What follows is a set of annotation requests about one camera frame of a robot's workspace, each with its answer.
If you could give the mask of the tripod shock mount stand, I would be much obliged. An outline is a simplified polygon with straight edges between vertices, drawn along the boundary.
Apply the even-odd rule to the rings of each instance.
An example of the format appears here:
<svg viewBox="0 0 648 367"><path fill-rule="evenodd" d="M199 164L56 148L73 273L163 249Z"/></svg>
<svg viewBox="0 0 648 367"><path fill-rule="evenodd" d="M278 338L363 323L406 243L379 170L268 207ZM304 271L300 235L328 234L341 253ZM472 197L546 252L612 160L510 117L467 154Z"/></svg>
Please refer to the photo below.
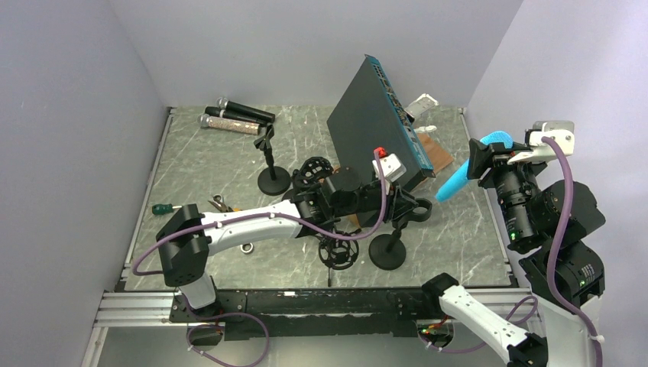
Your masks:
<svg viewBox="0 0 648 367"><path fill-rule="evenodd" d="M334 239L317 235L319 260L327 267L327 287L332 286L332 272L350 268L359 256L359 244L355 240Z"/></svg>

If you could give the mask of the blue microphone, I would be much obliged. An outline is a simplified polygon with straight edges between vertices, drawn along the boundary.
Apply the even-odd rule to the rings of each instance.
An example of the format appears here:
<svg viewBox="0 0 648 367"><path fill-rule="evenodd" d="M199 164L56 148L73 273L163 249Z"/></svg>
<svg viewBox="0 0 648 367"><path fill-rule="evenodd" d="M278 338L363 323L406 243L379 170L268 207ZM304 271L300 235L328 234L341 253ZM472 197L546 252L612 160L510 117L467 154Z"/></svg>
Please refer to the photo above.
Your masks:
<svg viewBox="0 0 648 367"><path fill-rule="evenodd" d="M504 131L495 131L478 140L482 145L488 146L490 144L501 143L505 148L513 146L512 137ZM458 170L438 189L435 198L439 202L445 202L452 196L457 194L463 187L465 187L470 179L468 178L468 168L471 163L472 154Z"/></svg>

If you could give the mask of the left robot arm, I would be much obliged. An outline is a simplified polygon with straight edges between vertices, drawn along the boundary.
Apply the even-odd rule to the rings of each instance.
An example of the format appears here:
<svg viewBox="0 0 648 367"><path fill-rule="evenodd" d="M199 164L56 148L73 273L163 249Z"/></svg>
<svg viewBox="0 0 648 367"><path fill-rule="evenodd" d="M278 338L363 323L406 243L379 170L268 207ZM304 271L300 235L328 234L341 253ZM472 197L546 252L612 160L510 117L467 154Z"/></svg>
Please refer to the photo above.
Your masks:
<svg viewBox="0 0 648 367"><path fill-rule="evenodd" d="M367 184L349 168L299 190L292 198L270 206L229 213L201 213L195 204L177 210L157 233L161 274L168 287L179 288L190 312L201 321L213 319L220 301L206 272L210 256L250 242L296 239L315 234L342 241L362 234L334 231L337 219L376 212L376 224L411 214L420 203L392 183L391 173Z"/></svg>

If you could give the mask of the round base shock mount stand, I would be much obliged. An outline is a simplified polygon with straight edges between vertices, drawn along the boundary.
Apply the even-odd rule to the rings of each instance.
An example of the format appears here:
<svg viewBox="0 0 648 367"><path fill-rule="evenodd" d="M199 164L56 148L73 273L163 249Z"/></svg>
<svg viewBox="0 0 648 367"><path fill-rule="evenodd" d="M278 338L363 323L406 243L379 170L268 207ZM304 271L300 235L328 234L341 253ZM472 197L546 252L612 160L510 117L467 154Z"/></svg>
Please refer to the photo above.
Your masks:
<svg viewBox="0 0 648 367"><path fill-rule="evenodd" d="M330 161L324 157L311 157L304 161L299 169L293 170L290 176L291 188L282 196L282 200L291 199L295 194L308 191L321 180L333 174Z"/></svg>

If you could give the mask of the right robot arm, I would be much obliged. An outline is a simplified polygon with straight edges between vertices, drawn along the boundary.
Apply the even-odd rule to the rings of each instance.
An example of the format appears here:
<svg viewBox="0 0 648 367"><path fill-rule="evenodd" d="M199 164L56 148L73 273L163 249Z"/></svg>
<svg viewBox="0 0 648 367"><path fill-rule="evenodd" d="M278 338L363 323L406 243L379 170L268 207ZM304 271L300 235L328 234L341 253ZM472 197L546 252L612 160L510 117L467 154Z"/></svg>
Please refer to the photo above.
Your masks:
<svg viewBox="0 0 648 367"><path fill-rule="evenodd" d="M604 337L595 317L604 293L604 265L584 238L605 218L589 188L574 180L571 135L533 132L522 145L470 141L465 172L492 188L504 218L509 249L520 254L534 307L546 333L518 327L475 300L449 274L423 287L430 317L463 323L508 366L600 366Z"/></svg>

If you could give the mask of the round base clip stand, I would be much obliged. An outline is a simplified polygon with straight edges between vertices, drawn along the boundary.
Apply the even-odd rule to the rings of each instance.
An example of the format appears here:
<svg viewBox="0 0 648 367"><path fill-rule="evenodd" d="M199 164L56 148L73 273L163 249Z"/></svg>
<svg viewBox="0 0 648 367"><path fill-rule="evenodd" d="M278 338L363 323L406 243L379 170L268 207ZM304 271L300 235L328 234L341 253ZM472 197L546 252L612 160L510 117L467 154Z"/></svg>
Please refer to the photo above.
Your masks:
<svg viewBox="0 0 648 367"><path fill-rule="evenodd" d="M267 167L258 175L258 188L268 196L279 196L287 192L291 185L290 175L283 167L274 163L271 139L274 137L274 125L265 126L264 135L254 141L254 146L263 152Z"/></svg>

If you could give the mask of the black silver-mesh microphone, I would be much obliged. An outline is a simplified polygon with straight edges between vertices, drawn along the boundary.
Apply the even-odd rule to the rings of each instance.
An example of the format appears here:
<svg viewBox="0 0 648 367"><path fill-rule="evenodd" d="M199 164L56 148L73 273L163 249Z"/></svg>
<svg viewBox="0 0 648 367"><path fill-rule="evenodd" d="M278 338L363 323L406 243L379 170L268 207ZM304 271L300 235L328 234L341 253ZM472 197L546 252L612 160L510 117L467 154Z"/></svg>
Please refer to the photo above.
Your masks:
<svg viewBox="0 0 648 367"><path fill-rule="evenodd" d="M224 118L256 121L259 124L274 123L276 118L273 113L242 105L225 97L219 98L216 105L220 109L219 115Z"/></svg>

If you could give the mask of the blue mic clip stand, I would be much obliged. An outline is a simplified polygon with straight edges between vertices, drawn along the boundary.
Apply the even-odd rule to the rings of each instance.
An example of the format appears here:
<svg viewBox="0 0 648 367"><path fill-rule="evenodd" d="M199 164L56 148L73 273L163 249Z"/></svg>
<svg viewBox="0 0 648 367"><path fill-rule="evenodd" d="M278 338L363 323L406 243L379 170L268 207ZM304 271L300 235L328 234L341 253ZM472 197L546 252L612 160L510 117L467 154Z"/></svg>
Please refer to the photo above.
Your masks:
<svg viewBox="0 0 648 367"><path fill-rule="evenodd" d="M419 214L418 222L425 222L431 217L433 204L427 199L416 199L419 208L416 212ZM392 226L394 230L390 235L378 235L371 240L368 254L371 262L381 270L393 271L399 268L406 260L407 249L401 240L401 236L409 222L401 226Z"/></svg>

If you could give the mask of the black foam-head microphone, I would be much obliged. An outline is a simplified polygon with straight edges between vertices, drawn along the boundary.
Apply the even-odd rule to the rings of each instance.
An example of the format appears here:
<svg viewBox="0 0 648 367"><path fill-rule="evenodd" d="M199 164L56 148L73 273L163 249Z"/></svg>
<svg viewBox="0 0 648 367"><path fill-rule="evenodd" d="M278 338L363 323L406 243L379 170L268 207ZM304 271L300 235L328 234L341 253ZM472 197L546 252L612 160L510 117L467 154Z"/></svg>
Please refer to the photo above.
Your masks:
<svg viewBox="0 0 648 367"><path fill-rule="evenodd" d="M205 107L204 113L210 116L224 119L233 119L242 122L252 122L265 126L274 123L276 116L272 113L261 111L248 106L228 106L220 108L217 106Z"/></svg>

